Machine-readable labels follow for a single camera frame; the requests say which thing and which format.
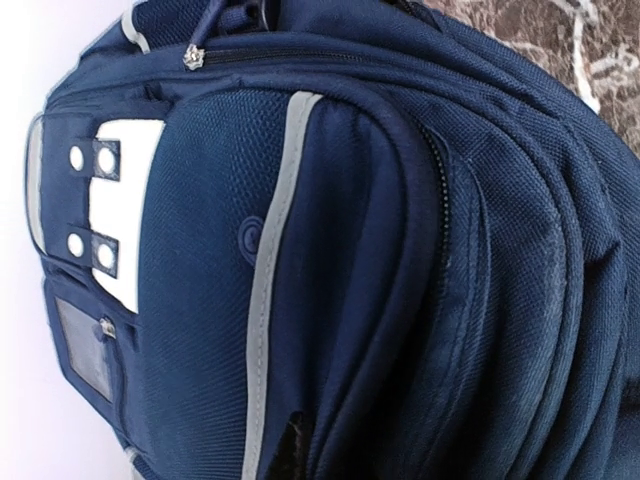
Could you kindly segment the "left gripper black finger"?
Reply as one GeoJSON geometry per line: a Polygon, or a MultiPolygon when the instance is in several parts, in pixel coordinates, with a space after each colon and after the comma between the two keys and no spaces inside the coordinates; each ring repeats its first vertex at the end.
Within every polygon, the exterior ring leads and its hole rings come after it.
{"type": "Polygon", "coordinates": [[[274,370],[267,408],[268,479],[305,479],[315,426],[315,388],[301,370],[274,370]]]}

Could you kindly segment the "navy blue backpack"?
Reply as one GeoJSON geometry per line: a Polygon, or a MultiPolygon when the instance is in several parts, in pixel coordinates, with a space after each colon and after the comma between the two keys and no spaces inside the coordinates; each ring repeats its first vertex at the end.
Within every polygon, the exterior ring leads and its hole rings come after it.
{"type": "Polygon", "coordinates": [[[639,161],[407,1],[146,1],[50,93],[25,195],[65,378],[138,479],[635,479],[639,161]]]}

